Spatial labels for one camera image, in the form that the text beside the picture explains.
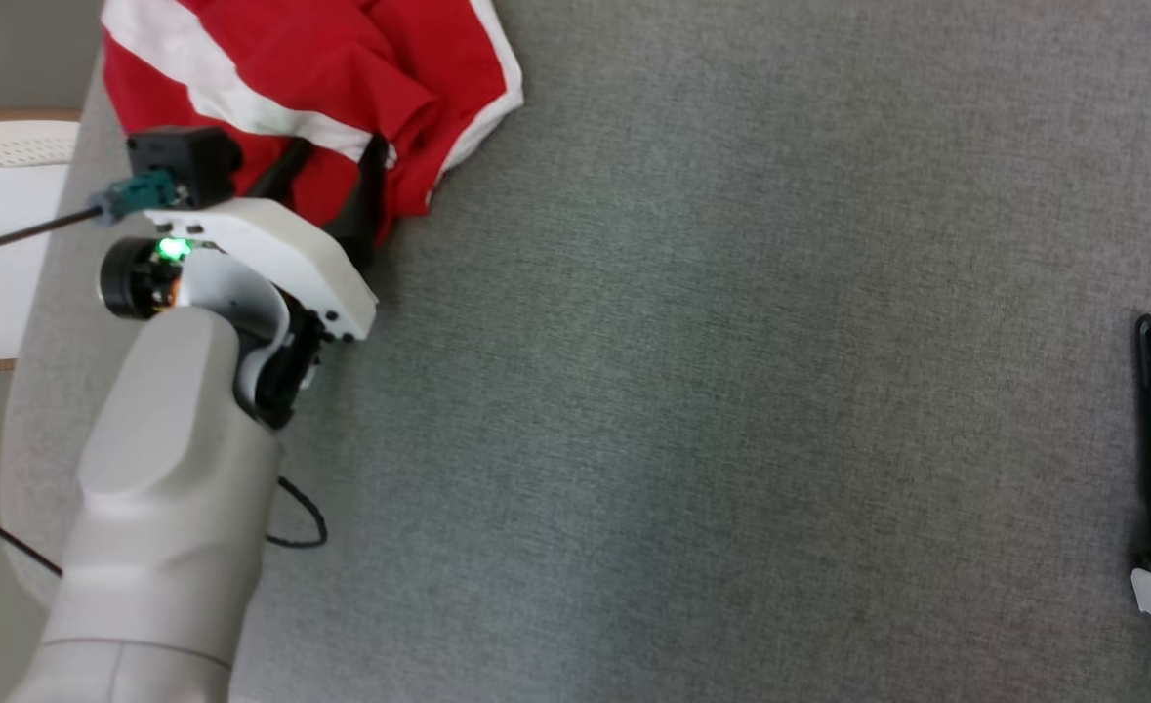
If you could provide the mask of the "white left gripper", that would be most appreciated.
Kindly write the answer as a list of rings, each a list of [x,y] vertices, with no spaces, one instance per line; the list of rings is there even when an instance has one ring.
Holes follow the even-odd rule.
[[[337,217],[322,228],[285,209],[313,152],[290,139],[246,190],[208,209],[152,209],[157,237],[124,237],[102,257],[99,295],[112,315],[148,320],[207,310],[239,334],[241,408],[281,429],[325,344],[368,338],[378,299],[363,276],[384,222],[391,144],[369,140]]]

